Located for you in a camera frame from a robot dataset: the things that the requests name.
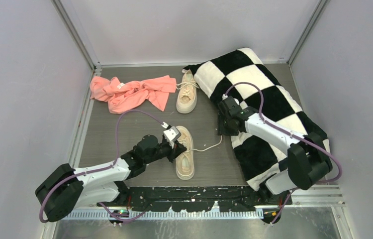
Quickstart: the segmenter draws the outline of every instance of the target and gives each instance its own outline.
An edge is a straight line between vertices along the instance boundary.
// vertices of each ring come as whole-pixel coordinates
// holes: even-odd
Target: black and white checkered cushion
[[[235,83],[257,85],[264,95],[263,114],[266,117],[303,134],[316,132],[324,140],[327,151],[330,151],[327,134],[308,118],[250,48],[241,48],[198,65],[189,65],[184,70],[192,71],[200,88],[215,105]],[[237,85],[229,95],[238,99],[242,108],[252,106],[258,109],[260,106],[260,95],[252,86]],[[270,176],[287,169],[286,155],[261,138],[240,133],[232,136],[231,140],[245,180],[254,190],[257,191]]]

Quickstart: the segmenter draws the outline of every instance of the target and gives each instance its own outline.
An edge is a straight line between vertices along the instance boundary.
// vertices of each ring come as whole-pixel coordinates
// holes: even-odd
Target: gray floor
[[[279,82],[299,101],[292,74],[286,64],[272,64],[266,67],[276,76]],[[124,67],[104,68],[101,76],[111,79],[117,76],[121,82],[144,80],[170,75],[181,82],[181,66],[164,67]],[[202,149],[219,142],[216,135],[217,109],[202,92],[197,93],[197,106],[186,115],[176,110],[178,93],[170,94],[164,112],[146,101],[137,109],[149,112],[171,125],[182,125],[191,132],[194,148]],[[80,160],[80,167],[88,167],[114,160],[115,124],[119,115],[109,113],[107,103],[95,101],[87,136]],[[146,134],[153,134],[161,139],[163,128],[153,119],[141,113],[130,113],[124,116],[118,130],[119,151],[132,149]],[[241,169],[233,154],[230,138],[225,137],[216,148],[205,152],[194,152],[195,175],[188,181],[180,180],[175,173],[175,165],[167,159],[150,164],[146,172],[136,178],[127,180],[128,186],[234,186],[246,185]]]
[[[59,221],[54,239],[339,239],[331,208],[286,208],[273,227],[259,219]]]

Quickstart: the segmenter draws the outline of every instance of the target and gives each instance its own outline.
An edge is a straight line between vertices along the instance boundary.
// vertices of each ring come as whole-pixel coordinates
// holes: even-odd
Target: shoe sole
[[[188,114],[188,113],[190,113],[191,111],[194,110],[194,108],[195,108],[196,105],[197,105],[196,95],[195,95],[195,99],[194,99],[193,103],[189,107],[186,107],[186,108],[181,107],[179,105],[179,102],[176,101],[176,109],[181,114]]]
[[[192,136],[191,136],[191,133],[188,131],[187,128],[183,127],[183,126],[177,126],[178,128],[183,128],[186,132],[189,133],[190,135],[190,138],[191,138],[191,158],[192,158],[192,161],[194,162],[194,141],[192,140]],[[178,167],[176,167],[176,175],[178,176],[179,179],[181,180],[189,180],[191,179],[194,174],[195,174],[195,165],[192,167],[192,173],[191,175],[182,175],[179,171],[178,171]]]

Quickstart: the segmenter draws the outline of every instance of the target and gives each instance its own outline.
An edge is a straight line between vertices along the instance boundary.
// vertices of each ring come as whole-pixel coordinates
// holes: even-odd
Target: wooden-textured floor
[[[266,67],[278,81],[299,102],[292,74],[286,64],[268,64]],[[170,75],[181,82],[181,66],[159,67],[116,67],[104,68],[101,76],[111,79],[117,76],[121,82],[145,80]],[[161,112],[146,101],[137,109],[149,112],[171,125],[185,126],[191,133],[194,148],[203,149],[216,144],[220,136],[216,134],[217,109],[200,90],[197,93],[195,109],[186,115],[176,110],[178,92],[170,94],[166,109]],[[115,124],[119,115],[111,114],[107,103],[95,101],[86,139],[80,159],[80,167],[88,167],[115,159]],[[153,134],[161,140],[163,128],[152,118],[141,113],[128,113],[118,129],[119,152],[132,149],[146,134]],[[125,181],[129,187],[139,186],[235,186],[246,185],[238,161],[235,159],[229,137],[208,151],[194,152],[195,175],[183,181],[176,176],[175,164],[167,159],[151,163],[141,175]]]

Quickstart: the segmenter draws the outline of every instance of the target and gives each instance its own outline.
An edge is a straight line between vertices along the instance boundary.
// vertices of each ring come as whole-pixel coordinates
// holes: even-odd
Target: shoelace
[[[201,150],[200,150],[200,149],[193,148],[193,150],[194,150],[194,151],[198,151],[198,152],[204,152],[204,151],[206,151],[206,150],[208,150],[208,149],[211,149],[211,148],[213,148],[213,147],[218,146],[219,144],[222,143],[222,140],[223,140],[223,136],[221,135],[221,136],[220,136],[220,142],[218,142],[217,144],[212,145],[212,146],[210,146],[210,147],[208,147],[208,148],[205,148],[205,149],[201,149]],[[179,139],[178,142],[181,143],[181,144],[183,144],[183,145],[185,146],[186,143],[187,143],[187,139],[186,139],[186,138],[184,138],[184,139]]]
[[[185,86],[193,86],[193,87],[199,89],[197,81],[181,82],[179,84],[176,84],[176,89],[180,90],[180,89],[184,88]],[[189,90],[190,89],[185,88],[184,91],[181,93],[182,96],[190,96]]]

